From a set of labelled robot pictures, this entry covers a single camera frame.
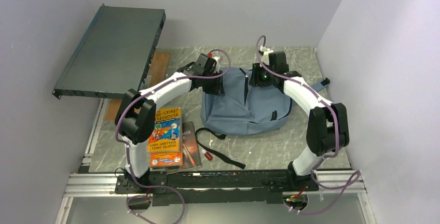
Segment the blue backpack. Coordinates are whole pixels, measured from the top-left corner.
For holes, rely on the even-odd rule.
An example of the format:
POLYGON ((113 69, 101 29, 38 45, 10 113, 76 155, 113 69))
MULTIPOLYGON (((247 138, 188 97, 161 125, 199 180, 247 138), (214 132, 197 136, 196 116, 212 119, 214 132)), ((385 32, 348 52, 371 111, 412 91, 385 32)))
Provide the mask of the blue backpack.
POLYGON ((203 126, 196 133, 207 131, 225 139, 267 133, 285 125, 297 102, 273 86, 250 86, 251 73, 232 67, 222 77, 224 95, 202 94, 203 126))

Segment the small red white bottle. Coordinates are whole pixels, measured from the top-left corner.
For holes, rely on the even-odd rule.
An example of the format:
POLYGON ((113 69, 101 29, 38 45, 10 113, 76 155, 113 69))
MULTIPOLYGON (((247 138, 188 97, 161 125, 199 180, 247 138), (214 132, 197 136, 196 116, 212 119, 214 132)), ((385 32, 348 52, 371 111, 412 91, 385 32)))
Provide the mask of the small red white bottle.
POLYGON ((202 153, 203 153, 203 155, 206 157, 206 159, 208 161, 212 161, 213 157, 212 157, 212 155, 207 150, 202 149, 202 153))

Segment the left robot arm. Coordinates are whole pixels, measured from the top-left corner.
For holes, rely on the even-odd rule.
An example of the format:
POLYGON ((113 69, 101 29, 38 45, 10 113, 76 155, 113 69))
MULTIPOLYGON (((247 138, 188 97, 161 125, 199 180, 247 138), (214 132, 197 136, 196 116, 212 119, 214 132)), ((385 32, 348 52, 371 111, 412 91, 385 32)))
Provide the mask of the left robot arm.
POLYGON ((157 85, 140 91, 130 89, 125 93, 115 118, 115 140, 124 146, 126 165, 123 171, 133 191, 141 193, 149 186, 146 147, 154 130, 157 110, 197 88, 209 94, 223 94, 223 76, 230 68, 220 69, 221 59, 212 53, 202 53, 196 61, 178 68, 157 85))

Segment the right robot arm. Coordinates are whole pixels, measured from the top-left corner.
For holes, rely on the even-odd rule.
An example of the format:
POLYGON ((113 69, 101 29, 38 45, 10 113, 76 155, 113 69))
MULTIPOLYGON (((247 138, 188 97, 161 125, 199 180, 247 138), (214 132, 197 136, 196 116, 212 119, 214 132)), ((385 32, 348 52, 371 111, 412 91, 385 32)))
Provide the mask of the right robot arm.
POLYGON ((264 48, 256 51, 258 63, 253 64, 251 85, 273 86, 290 97, 307 114, 306 147, 299 157, 288 165, 286 184, 299 190, 325 159, 334 158, 342 147, 349 144, 347 109, 342 103, 333 103, 322 97, 292 71, 283 51, 264 48))

